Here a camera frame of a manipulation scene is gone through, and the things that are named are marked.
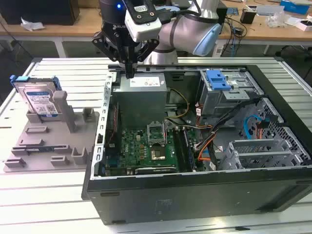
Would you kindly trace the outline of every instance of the wooden desk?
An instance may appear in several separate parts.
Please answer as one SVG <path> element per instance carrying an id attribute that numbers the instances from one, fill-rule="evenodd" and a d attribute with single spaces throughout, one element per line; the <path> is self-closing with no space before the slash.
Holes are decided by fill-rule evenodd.
<path id="1" fill-rule="evenodd" d="M 243 3 L 223 1 L 227 7 L 237 7 L 240 11 L 245 7 Z M 259 2 L 268 5 L 278 5 L 277 3 L 269 2 L 266 0 L 259 0 Z M 250 5 L 258 5 L 253 0 L 248 0 Z M 298 18 L 305 18 L 305 16 L 291 14 Z M 239 20 L 240 16 L 231 16 L 235 20 Z M 241 41 L 242 44 L 265 44 L 265 45 L 312 45 L 312 32 L 303 32 L 300 29 L 287 26 L 286 28 L 269 28 L 265 24 L 265 18 L 262 16 L 255 16 L 253 24 L 246 24 L 248 33 Z M 101 28 L 101 16 L 98 14 L 97 9 L 80 9 L 80 17 L 73 26 L 61 25 L 45 25 L 45 29 L 29 32 L 23 29 L 20 25 L 6 25 L 6 28 L 18 40 L 35 40 L 35 41 L 53 41 L 58 50 L 60 58 L 65 58 L 66 52 L 63 48 L 63 41 L 91 41 L 95 32 Z M 220 56 L 223 46 L 230 38 L 230 28 L 224 25 L 222 34 L 216 42 L 214 49 L 214 57 Z M 0 39 L 11 41 L 12 38 L 7 35 L 2 27 L 0 27 Z"/>
<path id="2" fill-rule="evenodd" d="M 234 20 L 240 21 L 242 9 L 246 8 L 242 2 L 222 1 L 227 7 L 237 7 L 239 16 L 228 16 Z M 279 5 L 279 3 L 270 2 L 267 0 L 258 0 L 258 2 L 265 5 Z M 248 0 L 247 5 L 260 5 L 254 0 Z M 296 18 L 305 19 L 306 15 L 299 15 L 290 12 L 285 12 Z M 266 54 L 269 45 L 312 45 L 312 32 L 304 32 L 294 26 L 287 25 L 286 27 L 269 28 L 266 23 L 266 16 L 255 16 L 252 24 L 245 24 L 248 29 L 247 35 L 241 41 L 241 44 L 254 44 L 254 45 L 267 45 L 264 51 Z M 239 23 L 234 22 L 234 26 L 241 27 Z M 213 57 L 219 57 L 221 55 L 224 45 L 230 38 L 231 30 L 229 25 L 224 24 L 222 33 L 219 36 L 219 40 L 216 42 L 214 48 Z"/>
<path id="3" fill-rule="evenodd" d="M 45 29 L 33 32 L 27 31 L 20 25 L 7 25 L 6 29 L 17 40 L 53 41 L 60 58 L 66 58 L 63 41 L 91 41 L 95 32 L 101 30 L 102 18 L 97 9 L 81 8 L 80 17 L 72 26 L 45 25 Z M 8 47 L 12 38 L 0 26 L 0 39 L 8 41 Z"/>

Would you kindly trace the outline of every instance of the motherboard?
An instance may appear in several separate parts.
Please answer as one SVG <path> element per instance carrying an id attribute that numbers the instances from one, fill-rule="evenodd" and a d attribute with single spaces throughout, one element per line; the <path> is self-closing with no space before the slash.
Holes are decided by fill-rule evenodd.
<path id="1" fill-rule="evenodd" d="M 195 131 L 164 129 L 150 124 L 146 129 L 123 129 L 120 153 L 109 155 L 106 175 L 142 175 L 191 170 L 195 166 Z"/>

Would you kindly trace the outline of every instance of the blue plastic latch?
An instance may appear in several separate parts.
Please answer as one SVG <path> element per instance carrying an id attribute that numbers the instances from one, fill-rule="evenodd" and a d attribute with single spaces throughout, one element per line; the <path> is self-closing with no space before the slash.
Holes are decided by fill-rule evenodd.
<path id="1" fill-rule="evenodd" d="M 14 82 L 15 82 L 15 80 L 16 80 L 17 78 L 18 78 L 17 76 L 11 75 L 11 76 L 10 76 L 10 83 L 11 83 L 11 85 L 16 89 L 16 92 L 19 92 L 19 91 L 17 90 L 17 88 L 15 87 L 15 85 L 14 85 Z"/>
<path id="2" fill-rule="evenodd" d="M 30 77 L 18 77 L 15 82 L 27 82 Z"/>
<path id="3" fill-rule="evenodd" d="M 62 88 L 61 88 L 60 83 L 59 83 L 59 78 L 53 77 L 52 80 L 53 80 L 53 83 L 54 83 L 56 89 L 59 91 L 62 91 Z"/>
<path id="4" fill-rule="evenodd" d="M 207 80 L 211 84 L 212 90 L 230 90 L 225 76 L 219 70 L 207 70 Z"/>

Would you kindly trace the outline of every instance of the metal slotted tabletop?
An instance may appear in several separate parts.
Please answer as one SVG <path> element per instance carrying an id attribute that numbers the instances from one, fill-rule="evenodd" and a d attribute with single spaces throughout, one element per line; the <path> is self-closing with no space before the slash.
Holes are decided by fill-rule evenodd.
<path id="1" fill-rule="evenodd" d="M 268 77 L 303 122 L 312 131 L 312 90 L 284 62 L 273 58 L 180 58 L 180 63 L 255 64 Z M 101 110 L 107 79 L 106 58 L 46 58 L 33 62 L 25 76 L 59 78 L 68 93 L 68 103 L 75 111 L 83 107 Z M 26 105 L 13 90 L 0 107 L 0 160 L 7 159 L 26 118 Z M 203 219 L 162 221 L 104 226 L 90 201 L 80 195 L 84 171 L 54 173 L 0 173 L 0 233 L 71 233 L 92 231 L 110 233 L 238 233 L 236 227 L 255 233 L 310 233 L 312 230 L 312 195 L 281 213 L 238 215 Z"/>

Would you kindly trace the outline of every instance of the open computer tower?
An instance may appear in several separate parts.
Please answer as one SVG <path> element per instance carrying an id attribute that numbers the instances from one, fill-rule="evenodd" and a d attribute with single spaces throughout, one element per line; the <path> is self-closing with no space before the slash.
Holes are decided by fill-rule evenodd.
<path id="1" fill-rule="evenodd" d="M 255 65 L 111 67 L 84 189 L 104 224 L 279 212 L 312 133 Z"/>

